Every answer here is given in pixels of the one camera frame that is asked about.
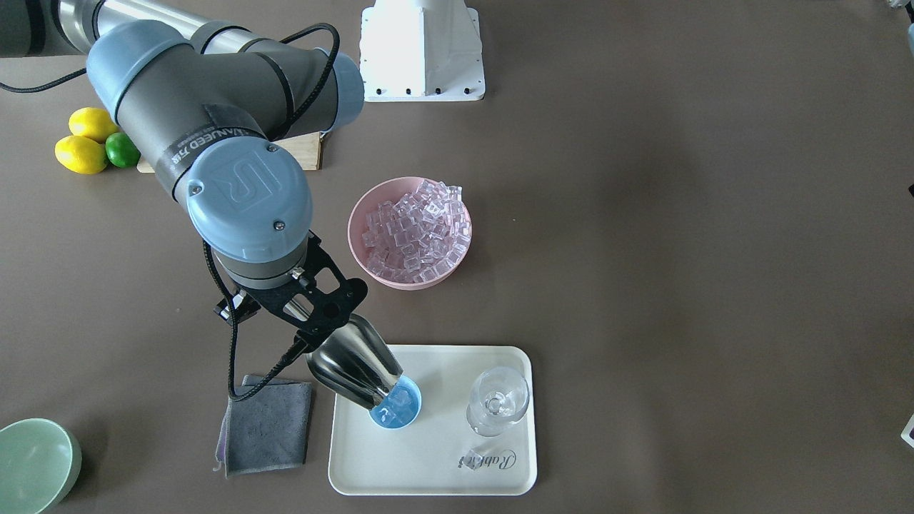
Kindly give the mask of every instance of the gray towel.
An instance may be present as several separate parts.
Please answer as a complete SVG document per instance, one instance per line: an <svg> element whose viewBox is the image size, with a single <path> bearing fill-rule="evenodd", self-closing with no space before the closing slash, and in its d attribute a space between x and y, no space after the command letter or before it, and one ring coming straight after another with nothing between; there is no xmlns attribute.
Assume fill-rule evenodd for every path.
<svg viewBox="0 0 914 514"><path fill-rule="evenodd" d="M239 394L261 377L246 375ZM244 402L228 401L216 446L218 471L226 478L304 464L312 387L308 382L273 379Z"/></svg>

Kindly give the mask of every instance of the tray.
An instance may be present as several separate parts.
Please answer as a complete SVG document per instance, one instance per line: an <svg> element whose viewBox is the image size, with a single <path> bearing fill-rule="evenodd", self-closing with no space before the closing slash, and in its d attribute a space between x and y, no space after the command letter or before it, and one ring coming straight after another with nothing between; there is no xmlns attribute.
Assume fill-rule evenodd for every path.
<svg viewBox="0 0 914 514"><path fill-rule="evenodd" d="M371 496L517 496L537 481L531 394L526 416L497 437L466 422L473 381L494 366L520 370L534 390L530 359L520 348L390 345L403 373L419 384L422 409L410 425L387 430L358 405L336 397L327 476L337 492ZM463 464L470 448L487 458Z"/></svg>

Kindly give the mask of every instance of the lime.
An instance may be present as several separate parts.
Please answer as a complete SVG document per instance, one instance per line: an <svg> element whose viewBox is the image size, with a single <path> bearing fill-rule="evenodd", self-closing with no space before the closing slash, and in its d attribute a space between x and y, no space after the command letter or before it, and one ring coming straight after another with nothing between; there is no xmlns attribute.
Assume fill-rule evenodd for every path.
<svg viewBox="0 0 914 514"><path fill-rule="evenodd" d="M69 131L97 143L104 143L108 136L118 131L108 111L98 107L83 107L69 117Z"/></svg>
<svg viewBox="0 0 914 514"><path fill-rule="evenodd" d="M108 165L105 148L81 135L68 135L54 145L54 156L70 171L94 175Z"/></svg>
<svg viewBox="0 0 914 514"><path fill-rule="evenodd" d="M115 132L105 140L105 154L108 160L117 167L132 167L140 162L140 151L123 132Z"/></svg>

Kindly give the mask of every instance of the mint green bowl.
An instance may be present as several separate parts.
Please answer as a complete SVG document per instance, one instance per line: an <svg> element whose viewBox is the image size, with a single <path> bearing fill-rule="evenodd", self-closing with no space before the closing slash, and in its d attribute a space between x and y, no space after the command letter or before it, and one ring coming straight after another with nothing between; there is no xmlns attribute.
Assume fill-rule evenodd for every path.
<svg viewBox="0 0 914 514"><path fill-rule="evenodd" d="M36 514L57 505L80 474L76 438L50 420L0 430L0 514Z"/></svg>

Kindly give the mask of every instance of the lemon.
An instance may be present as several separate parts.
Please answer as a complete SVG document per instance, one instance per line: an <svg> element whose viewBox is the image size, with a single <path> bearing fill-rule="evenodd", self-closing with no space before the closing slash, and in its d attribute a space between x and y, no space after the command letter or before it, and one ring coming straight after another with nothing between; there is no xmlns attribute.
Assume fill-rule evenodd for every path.
<svg viewBox="0 0 914 514"><path fill-rule="evenodd" d="M108 136L118 132L108 111L98 107L83 107L69 116L69 131L97 143L104 143Z"/></svg>
<svg viewBox="0 0 914 514"><path fill-rule="evenodd" d="M105 147L81 135L68 135L57 141L54 156L68 170L82 175L94 175L108 165Z"/></svg>

